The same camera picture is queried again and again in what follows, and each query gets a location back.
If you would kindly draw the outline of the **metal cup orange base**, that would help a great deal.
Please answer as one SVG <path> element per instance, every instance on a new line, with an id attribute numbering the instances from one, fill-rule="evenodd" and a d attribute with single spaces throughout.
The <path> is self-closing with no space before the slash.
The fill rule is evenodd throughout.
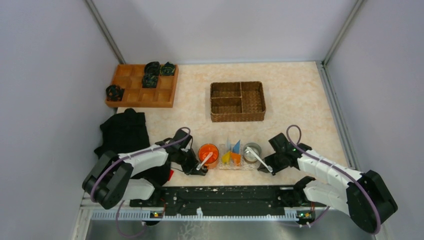
<path id="1" fill-rule="evenodd" d="M 258 161 L 256 156 L 260 157 L 262 154 L 262 148 L 256 142 L 248 142 L 243 146 L 243 159 L 248 164 L 253 164 Z"/>

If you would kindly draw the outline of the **orange translucent plastic mug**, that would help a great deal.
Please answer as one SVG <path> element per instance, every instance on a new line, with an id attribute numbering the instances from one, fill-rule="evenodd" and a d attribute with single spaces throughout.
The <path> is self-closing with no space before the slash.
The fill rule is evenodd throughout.
<path id="1" fill-rule="evenodd" d="M 220 152 L 218 147 L 211 143 L 202 145 L 198 150 L 198 158 L 202 167 L 207 167 L 209 170 L 214 169 L 219 162 Z"/>

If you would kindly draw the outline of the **yellow toothbrush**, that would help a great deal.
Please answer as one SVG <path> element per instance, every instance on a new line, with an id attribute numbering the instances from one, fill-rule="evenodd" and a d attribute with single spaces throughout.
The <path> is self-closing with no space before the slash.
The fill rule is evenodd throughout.
<path id="1" fill-rule="evenodd" d="M 221 163 L 223 165 L 229 165 L 230 162 L 231 162 L 231 151 L 228 151 L 221 157 Z"/>

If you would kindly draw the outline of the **orange toothbrush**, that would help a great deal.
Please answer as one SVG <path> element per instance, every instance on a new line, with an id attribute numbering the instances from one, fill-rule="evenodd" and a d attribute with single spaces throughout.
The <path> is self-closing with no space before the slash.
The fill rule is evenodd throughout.
<path id="1" fill-rule="evenodd" d="M 233 162 L 233 165 L 235 167 L 241 167 L 242 166 L 242 156 L 240 154 L 235 154 L 231 152 L 231 160 Z"/>

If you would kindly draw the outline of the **clear textured plastic tray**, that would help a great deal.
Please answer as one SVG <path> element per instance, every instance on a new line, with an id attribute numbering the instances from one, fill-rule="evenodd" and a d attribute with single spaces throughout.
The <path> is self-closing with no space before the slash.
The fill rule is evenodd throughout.
<path id="1" fill-rule="evenodd" d="M 240 145 L 240 161 L 237 160 L 237 163 L 235 160 L 233 160 L 231 157 L 228 161 L 223 162 L 222 157 L 224 154 L 226 154 L 227 145 L 226 144 L 219 144 L 218 150 L 220 153 L 220 157 L 218 158 L 218 164 L 215 167 L 217 170 L 240 170 L 240 171 L 256 171 L 257 168 L 260 166 L 260 162 L 258 160 L 253 162 L 248 162 L 244 158 L 244 152 L 245 152 L 245 146 L 243 144 Z"/>

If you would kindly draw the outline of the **blue toothbrush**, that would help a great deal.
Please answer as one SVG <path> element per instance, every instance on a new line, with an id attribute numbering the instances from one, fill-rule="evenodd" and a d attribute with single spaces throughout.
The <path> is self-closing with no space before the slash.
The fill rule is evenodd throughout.
<path id="1" fill-rule="evenodd" d="M 240 146 L 241 146 L 241 141 L 238 140 L 237 143 L 232 147 L 231 152 L 234 154 L 240 154 Z"/>

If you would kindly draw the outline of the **white grey toothpaste tube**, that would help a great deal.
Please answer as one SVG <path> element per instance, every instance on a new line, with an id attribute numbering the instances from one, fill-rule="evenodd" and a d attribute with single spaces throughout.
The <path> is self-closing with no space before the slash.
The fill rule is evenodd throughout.
<path id="1" fill-rule="evenodd" d="M 229 138 L 227 138 L 226 143 L 225 143 L 225 148 L 224 148 L 224 152 L 228 153 L 232 151 L 232 146 L 231 146 L 231 141 Z"/>

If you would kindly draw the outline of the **brown wicker divided basket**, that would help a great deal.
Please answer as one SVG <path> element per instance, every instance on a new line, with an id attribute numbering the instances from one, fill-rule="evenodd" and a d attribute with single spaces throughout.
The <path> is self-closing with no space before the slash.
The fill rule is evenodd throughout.
<path id="1" fill-rule="evenodd" d="M 266 102 L 260 81 L 213 82 L 210 84 L 210 118 L 213 123 L 261 122 Z"/>

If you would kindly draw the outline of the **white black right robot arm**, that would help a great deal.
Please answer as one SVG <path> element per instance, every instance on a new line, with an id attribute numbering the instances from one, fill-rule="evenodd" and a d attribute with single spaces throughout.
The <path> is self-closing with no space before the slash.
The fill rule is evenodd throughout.
<path id="1" fill-rule="evenodd" d="M 293 145 L 283 133 L 269 140 L 274 153 L 261 160 L 259 172 L 296 168 L 307 173 L 293 186 L 289 205 L 319 203 L 345 213 L 363 231 L 374 234 L 399 208 L 375 171 L 344 167 L 304 143 Z"/>

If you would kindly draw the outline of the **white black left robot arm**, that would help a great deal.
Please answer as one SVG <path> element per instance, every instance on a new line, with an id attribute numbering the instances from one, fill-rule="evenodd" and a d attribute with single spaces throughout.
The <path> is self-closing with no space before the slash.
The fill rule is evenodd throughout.
<path id="1" fill-rule="evenodd" d="M 123 201 L 149 200 L 170 181 L 172 164 L 186 175 L 205 176 L 208 172 L 191 147 L 188 127 L 178 129 L 172 138 L 158 141 L 129 153 L 105 152 L 82 182 L 82 189 L 94 203 L 108 210 Z"/>

